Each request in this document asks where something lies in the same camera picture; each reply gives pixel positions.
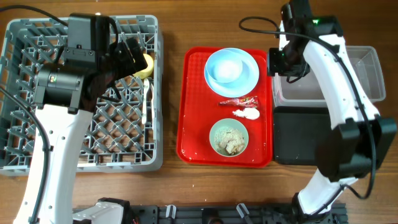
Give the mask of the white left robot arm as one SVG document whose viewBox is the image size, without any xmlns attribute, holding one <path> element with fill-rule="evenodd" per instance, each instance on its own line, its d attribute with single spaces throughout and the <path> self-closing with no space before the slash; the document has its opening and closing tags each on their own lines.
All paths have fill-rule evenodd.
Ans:
<svg viewBox="0 0 398 224">
<path fill-rule="evenodd" d="M 117 31 L 108 16 L 71 14 L 63 63 L 46 63 L 35 76 L 34 151 L 16 223 L 134 221 L 125 200 L 101 198 L 80 212 L 72 206 L 80 150 L 98 99 L 118 80 L 147 67 L 135 39 L 110 37 Z"/>
</svg>

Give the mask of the white plastic spoon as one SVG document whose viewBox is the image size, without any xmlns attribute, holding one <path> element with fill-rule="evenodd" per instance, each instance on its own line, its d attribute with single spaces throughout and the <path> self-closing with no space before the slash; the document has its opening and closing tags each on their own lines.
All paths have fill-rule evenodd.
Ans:
<svg viewBox="0 0 398 224">
<path fill-rule="evenodd" d="M 144 79 L 143 91 L 143 105 L 142 105 L 142 124 L 145 126 L 147 122 L 147 94 L 150 88 L 150 81 L 148 78 Z"/>
</svg>

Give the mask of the green bowl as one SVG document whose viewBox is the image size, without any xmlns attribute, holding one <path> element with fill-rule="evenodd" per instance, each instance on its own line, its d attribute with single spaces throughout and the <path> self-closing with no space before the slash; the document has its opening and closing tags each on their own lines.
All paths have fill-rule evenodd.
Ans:
<svg viewBox="0 0 398 224">
<path fill-rule="evenodd" d="M 221 156 L 236 157 L 247 148 L 249 135 L 241 122 L 225 118 L 212 126 L 209 140 L 213 150 Z"/>
</svg>

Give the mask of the white plastic fork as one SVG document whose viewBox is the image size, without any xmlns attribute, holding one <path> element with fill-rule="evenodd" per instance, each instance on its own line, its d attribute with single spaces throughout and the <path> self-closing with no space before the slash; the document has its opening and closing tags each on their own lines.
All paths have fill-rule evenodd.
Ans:
<svg viewBox="0 0 398 224">
<path fill-rule="evenodd" d="M 155 98 L 155 92 L 154 92 L 154 84 L 150 84 L 150 90 L 152 94 L 152 98 L 150 100 L 150 107 L 151 107 L 151 123 L 152 123 L 152 137 L 153 140 L 155 141 L 155 103 L 154 103 L 154 98 Z"/>
</svg>

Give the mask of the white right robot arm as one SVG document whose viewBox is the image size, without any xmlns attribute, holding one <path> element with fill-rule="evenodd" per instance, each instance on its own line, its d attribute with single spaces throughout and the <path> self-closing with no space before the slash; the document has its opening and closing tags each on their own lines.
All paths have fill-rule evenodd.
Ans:
<svg viewBox="0 0 398 224">
<path fill-rule="evenodd" d="M 314 16 L 308 1 L 288 2 L 281 16 L 268 74 L 295 81 L 313 73 L 330 115 L 331 133 L 315 151 L 317 171 L 294 197 L 303 218 L 317 218 L 358 179 L 375 179 L 397 125 L 379 114 L 362 89 L 335 16 Z"/>
</svg>

